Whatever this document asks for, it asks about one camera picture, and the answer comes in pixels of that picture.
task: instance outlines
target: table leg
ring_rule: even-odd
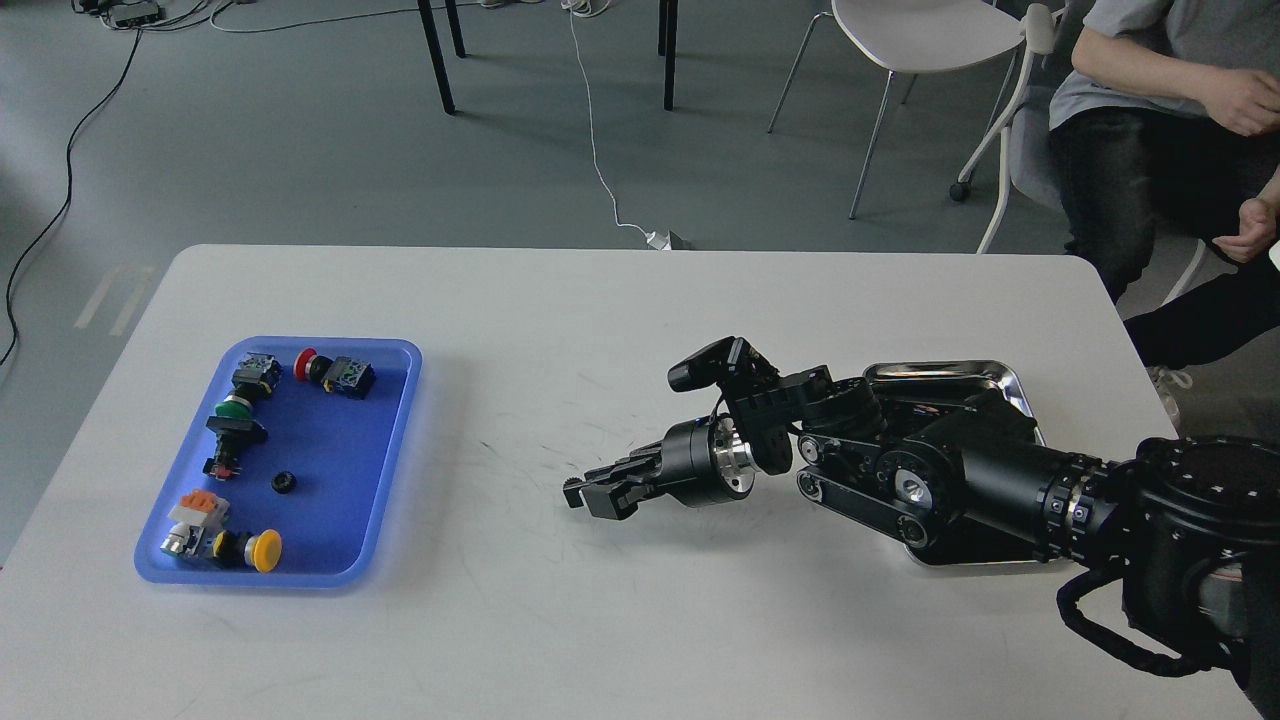
[[[466,58],[467,49],[462,45],[462,26],[458,24],[458,0],[444,0],[444,14],[449,17],[449,35],[453,36],[453,54],[458,58]]]
[[[658,0],[658,56],[667,54],[667,0]]]
[[[453,92],[449,90],[449,76],[444,72],[444,56],[440,54],[440,37],[435,33],[435,18],[431,17],[430,0],[417,0],[417,14],[422,18],[422,31],[426,33],[426,49],[431,53],[431,69],[435,70],[435,85],[440,88],[440,104],[444,113],[452,115]]]
[[[667,23],[663,31],[663,40],[667,41],[663,54],[667,56],[667,77],[664,79],[662,109],[671,110],[676,95],[676,15],[678,0],[664,0],[667,4]]]

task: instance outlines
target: metal tray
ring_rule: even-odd
[[[1009,365],[995,360],[952,360],[933,363],[881,363],[867,368],[863,377],[877,395],[905,397],[922,405],[959,405],[966,397],[988,389],[1000,393],[1028,418],[1036,418],[1023,384]],[[1032,438],[1044,445],[1037,427]],[[906,548],[916,562],[927,568],[997,569],[1039,565],[1032,559],[1032,544],[961,519],[945,543],[925,551]]]
[[[956,402],[984,389],[998,389],[1023,415],[1036,418],[1018,374],[996,360],[878,363],[867,368],[863,377],[877,392],[901,389],[922,398],[937,397]],[[1044,445],[1039,428],[1034,433],[1036,443]]]

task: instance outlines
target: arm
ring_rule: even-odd
[[[1228,69],[1148,50],[1126,37],[1085,27],[1071,53],[1075,69],[1116,90],[1152,97],[1184,97],[1243,136],[1280,129],[1280,79],[1262,70]]]
[[[1222,249],[1228,258],[1248,263],[1275,242],[1277,211],[1280,211],[1280,168],[1276,168],[1257,197],[1240,204],[1240,234],[1215,237],[1213,243]]]

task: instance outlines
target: white table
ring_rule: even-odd
[[[425,356],[370,570],[330,592],[155,585],[131,556],[221,354],[255,334]],[[1061,626],[1075,569],[925,570],[805,501],[623,523],[561,483],[705,414],[666,370],[996,359],[1048,445],[1171,427],[1069,258],[201,246],[183,252],[0,573],[4,717],[1253,717]],[[1085,602],[1123,625],[1119,593]]]

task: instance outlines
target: sneaker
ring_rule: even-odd
[[[1165,406],[1169,420],[1174,423],[1174,429],[1181,432],[1183,414],[1178,409],[1172,388],[1190,389],[1192,377],[1183,370],[1170,370],[1164,365],[1147,368],[1147,377],[1151,378],[1151,384],[1156,386],[1156,395],[1160,396],[1160,402]]]

